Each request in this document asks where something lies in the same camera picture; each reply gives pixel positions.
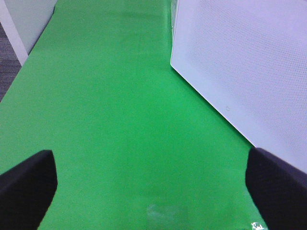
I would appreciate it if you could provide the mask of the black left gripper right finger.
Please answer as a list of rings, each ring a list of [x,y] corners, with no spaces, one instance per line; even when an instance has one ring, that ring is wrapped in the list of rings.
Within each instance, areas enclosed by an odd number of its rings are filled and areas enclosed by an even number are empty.
[[[307,228],[307,175],[270,152],[251,148],[245,184],[270,230]]]

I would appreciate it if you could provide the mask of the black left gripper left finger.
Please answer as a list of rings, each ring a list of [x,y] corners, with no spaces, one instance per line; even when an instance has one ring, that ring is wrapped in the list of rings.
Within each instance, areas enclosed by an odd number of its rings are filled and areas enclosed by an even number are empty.
[[[0,175],[0,228],[36,230],[58,186],[51,150],[41,150]]]

